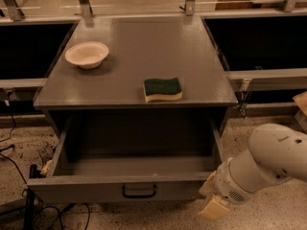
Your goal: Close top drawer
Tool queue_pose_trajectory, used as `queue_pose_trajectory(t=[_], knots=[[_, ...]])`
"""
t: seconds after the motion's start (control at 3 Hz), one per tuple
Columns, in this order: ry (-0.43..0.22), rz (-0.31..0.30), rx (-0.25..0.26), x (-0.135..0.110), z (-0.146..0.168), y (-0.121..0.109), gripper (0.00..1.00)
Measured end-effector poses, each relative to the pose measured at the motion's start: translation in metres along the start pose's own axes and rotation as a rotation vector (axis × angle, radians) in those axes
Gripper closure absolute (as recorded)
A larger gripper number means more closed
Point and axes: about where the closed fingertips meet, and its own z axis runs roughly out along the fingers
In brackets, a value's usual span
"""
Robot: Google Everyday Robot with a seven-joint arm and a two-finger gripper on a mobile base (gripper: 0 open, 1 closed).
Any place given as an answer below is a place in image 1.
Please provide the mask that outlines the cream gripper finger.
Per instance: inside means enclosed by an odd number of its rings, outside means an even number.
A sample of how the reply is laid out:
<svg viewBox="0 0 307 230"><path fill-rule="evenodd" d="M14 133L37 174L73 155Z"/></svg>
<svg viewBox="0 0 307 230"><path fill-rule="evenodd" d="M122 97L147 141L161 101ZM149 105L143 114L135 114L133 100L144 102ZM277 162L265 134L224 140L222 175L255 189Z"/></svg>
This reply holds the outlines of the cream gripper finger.
<svg viewBox="0 0 307 230"><path fill-rule="evenodd" d="M203 219L218 219L229 212L227 203L218 195L211 195L205 200L205 205L199 211Z"/></svg>

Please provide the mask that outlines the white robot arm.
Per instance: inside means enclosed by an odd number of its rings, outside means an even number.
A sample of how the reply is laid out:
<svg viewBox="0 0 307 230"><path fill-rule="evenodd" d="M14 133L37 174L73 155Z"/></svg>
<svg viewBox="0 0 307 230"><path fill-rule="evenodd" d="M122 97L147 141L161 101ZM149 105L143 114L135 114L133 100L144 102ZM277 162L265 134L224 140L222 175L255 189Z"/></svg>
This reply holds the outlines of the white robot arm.
<svg viewBox="0 0 307 230"><path fill-rule="evenodd" d="M200 187L203 219L218 219L264 188L307 181L307 134L276 124L258 126L248 148L226 159Z"/></svg>

